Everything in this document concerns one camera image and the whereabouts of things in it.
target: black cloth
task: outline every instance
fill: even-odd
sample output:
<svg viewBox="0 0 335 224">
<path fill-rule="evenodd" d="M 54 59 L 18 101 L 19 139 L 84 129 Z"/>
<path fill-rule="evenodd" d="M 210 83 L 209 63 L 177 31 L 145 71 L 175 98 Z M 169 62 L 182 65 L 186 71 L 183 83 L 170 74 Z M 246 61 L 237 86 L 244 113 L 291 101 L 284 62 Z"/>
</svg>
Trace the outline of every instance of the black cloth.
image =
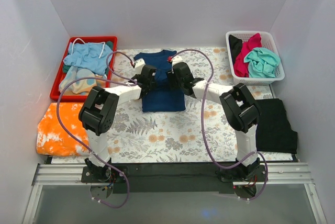
<svg viewBox="0 0 335 224">
<path fill-rule="evenodd" d="M 283 101 L 275 98 L 257 102 L 262 112 L 256 130 L 257 150 L 296 154 L 298 133 L 291 129 Z"/>
<path fill-rule="evenodd" d="M 236 57 L 242 50 L 242 40 L 234 37 L 233 35 L 229 35 L 229 47 L 230 47 L 230 54 L 232 58 L 232 63 L 235 63 Z"/>
</svg>

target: blue shirt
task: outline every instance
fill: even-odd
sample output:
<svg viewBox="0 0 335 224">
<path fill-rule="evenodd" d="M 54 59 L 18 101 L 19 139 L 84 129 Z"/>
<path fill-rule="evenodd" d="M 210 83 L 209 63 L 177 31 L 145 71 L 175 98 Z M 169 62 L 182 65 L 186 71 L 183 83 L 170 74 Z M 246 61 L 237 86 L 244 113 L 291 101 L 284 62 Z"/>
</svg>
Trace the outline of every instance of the blue shirt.
<svg viewBox="0 0 335 224">
<path fill-rule="evenodd" d="M 142 98 L 143 112 L 157 111 L 183 111 L 185 110 L 185 98 L 181 89 L 171 90 L 166 72 L 171 69 L 168 57 L 175 55 L 176 51 L 162 50 L 157 53 L 139 53 L 134 59 L 143 58 L 146 64 L 155 66 L 157 72 L 155 80 L 157 87 Z"/>
</svg>

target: floral fabric mat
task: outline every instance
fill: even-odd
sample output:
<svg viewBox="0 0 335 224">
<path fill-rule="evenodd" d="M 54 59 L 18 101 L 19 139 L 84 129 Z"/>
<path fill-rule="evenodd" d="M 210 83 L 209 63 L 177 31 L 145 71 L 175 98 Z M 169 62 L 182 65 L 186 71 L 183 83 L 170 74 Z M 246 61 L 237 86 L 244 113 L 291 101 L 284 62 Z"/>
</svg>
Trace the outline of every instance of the floral fabric mat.
<svg viewBox="0 0 335 224">
<path fill-rule="evenodd" d="M 214 65 L 212 82 L 233 85 L 226 48 L 197 48 L 209 56 Z M 140 52 L 154 53 L 161 49 L 122 50 L 134 57 Z M 196 52 L 181 55 L 195 77 L 207 79 L 210 68 L 207 60 Z M 114 69 L 123 76 L 134 76 L 129 61 L 118 54 Z M 113 76 L 112 80 L 123 82 Z M 256 99 L 272 98 L 269 86 L 249 86 Z M 142 101 L 118 106 L 114 123 L 108 131 L 108 151 L 113 163 L 146 162 L 207 162 L 200 126 L 199 99 L 185 96 L 186 111 L 174 113 L 143 113 Z M 228 125 L 221 105 L 206 101 L 205 126 L 210 150 L 217 161 L 234 161 L 237 154 L 236 136 Z M 267 160 L 292 160 L 291 154 L 264 152 Z M 53 157 L 53 164 L 84 163 L 84 156 Z"/>
</svg>

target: orange tie-dye towel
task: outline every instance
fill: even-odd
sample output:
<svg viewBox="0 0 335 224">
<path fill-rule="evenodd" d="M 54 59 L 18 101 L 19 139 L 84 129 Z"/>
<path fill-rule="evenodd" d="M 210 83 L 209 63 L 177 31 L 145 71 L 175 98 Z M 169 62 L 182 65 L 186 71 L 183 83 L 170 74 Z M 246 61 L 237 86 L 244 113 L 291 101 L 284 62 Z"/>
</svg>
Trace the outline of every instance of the orange tie-dye towel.
<svg viewBox="0 0 335 224">
<path fill-rule="evenodd" d="M 56 116 L 56 105 L 52 103 L 37 127 L 36 150 L 39 154 L 52 156 L 88 155 L 88 150 L 71 138 L 60 126 Z M 88 138 L 79 111 L 82 103 L 61 103 L 60 116 L 64 125 L 81 141 L 88 144 Z"/>
</svg>

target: red plastic tray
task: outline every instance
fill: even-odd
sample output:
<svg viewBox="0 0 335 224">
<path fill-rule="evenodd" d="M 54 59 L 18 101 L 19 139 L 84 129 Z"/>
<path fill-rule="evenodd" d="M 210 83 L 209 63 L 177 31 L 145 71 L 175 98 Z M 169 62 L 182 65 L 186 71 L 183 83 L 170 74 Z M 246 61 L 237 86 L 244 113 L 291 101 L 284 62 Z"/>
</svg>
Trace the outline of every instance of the red plastic tray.
<svg viewBox="0 0 335 224">
<path fill-rule="evenodd" d="M 68 42 L 68 46 L 65 49 L 64 56 L 62 58 L 61 65 L 59 66 L 57 76 L 54 80 L 51 92 L 50 92 L 50 98 L 54 101 L 57 101 L 60 95 L 60 92 L 58 90 L 58 86 L 60 82 L 65 78 L 66 74 L 63 73 L 63 59 L 68 55 L 68 48 L 70 45 L 70 42 L 73 42 L 78 37 L 71 37 Z M 116 51 L 116 44 L 117 44 L 117 37 L 79 37 L 84 40 L 84 42 L 107 42 L 111 41 L 113 43 L 113 51 Z M 113 55 L 111 62 L 109 63 L 109 66 L 113 68 L 114 66 L 114 59 L 115 54 Z M 107 75 L 108 79 L 111 78 L 111 72 L 108 72 Z M 61 102 L 84 102 L 86 100 L 87 96 L 62 96 Z"/>
</svg>

